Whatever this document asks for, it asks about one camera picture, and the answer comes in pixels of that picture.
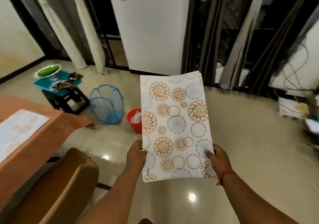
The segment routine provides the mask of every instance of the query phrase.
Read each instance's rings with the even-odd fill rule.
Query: white plastic bag
[[[135,115],[131,118],[131,123],[139,123],[142,121],[142,113],[136,111]]]

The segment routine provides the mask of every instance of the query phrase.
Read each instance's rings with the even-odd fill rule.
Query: hand
[[[139,151],[142,149],[142,140],[136,140],[133,145],[131,146],[130,150],[127,152],[126,157],[126,169],[129,171],[133,171],[137,174],[140,174],[142,171],[145,161],[147,150]]]
[[[213,144],[216,154],[212,154],[208,149],[205,149],[206,156],[210,159],[213,169],[215,170],[218,179],[225,170],[232,170],[229,158],[226,152],[216,144]]]

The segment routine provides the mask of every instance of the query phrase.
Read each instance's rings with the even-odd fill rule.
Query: brown table
[[[50,119],[0,163],[0,210],[11,196],[54,155],[74,130],[85,126],[95,128],[93,122],[83,117],[18,97],[0,95],[0,123],[20,109],[32,111]]]

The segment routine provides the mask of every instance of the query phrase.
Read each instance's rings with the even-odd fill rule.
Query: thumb
[[[212,154],[211,151],[209,151],[208,149],[205,149],[205,154],[210,160],[213,160],[214,154]]]

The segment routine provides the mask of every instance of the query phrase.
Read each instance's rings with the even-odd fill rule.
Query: red thread bracelet
[[[220,178],[219,178],[219,180],[217,181],[217,183],[216,183],[216,185],[221,185],[221,186],[223,186],[223,178],[224,178],[224,176],[226,175],[226,174],[229,174],[229,173],[234,173],[234,174],[236,174],[235,173],[235,171],[233,171],[233,170],[224,170],[222,173],[221,173],[221,176],[220,176]]]

